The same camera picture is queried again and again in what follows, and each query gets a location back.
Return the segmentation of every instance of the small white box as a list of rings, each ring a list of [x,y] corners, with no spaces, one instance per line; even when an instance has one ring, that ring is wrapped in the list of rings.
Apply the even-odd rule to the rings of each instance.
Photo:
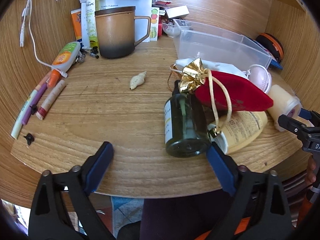
[[[167,8],[165,12],[167,14],[168,19],[184,18],[189,14],[189,10],[186,5],[174,8]]]

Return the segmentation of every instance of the seashell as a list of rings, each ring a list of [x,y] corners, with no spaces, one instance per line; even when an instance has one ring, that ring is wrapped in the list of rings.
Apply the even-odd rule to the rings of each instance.
[[[136,75],[130,80],[130,89],[134,90],[137,86],[140,86],[144,83],[144,79],[146,78],[147,72],[142,72],[139,75]]]

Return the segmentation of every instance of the clear plastic container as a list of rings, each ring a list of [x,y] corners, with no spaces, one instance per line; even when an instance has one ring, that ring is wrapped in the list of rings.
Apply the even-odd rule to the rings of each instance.
[[[253,64],[269,67],[271,56],[249,38],[215,26],[174,20],[180,34],[174,40],[178,59],[201,58],[233,64],[246,71]]]

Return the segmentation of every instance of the brown mug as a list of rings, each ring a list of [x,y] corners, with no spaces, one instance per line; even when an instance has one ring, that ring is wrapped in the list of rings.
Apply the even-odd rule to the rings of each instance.
[[[135,16],[135,6],[105,9],[95,12],[100,55],[120,58],[131,54],[135,47],[150,35],[151,18]],[[135,41],[134,21],[148,20],[147,34]]]

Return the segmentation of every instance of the round compact case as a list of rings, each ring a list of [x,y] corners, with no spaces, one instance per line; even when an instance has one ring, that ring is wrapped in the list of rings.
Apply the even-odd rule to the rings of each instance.
[[[248,79],[266,94],[270,91],[272,78],[270,73],[261,65],[251,65],[248,70]]]

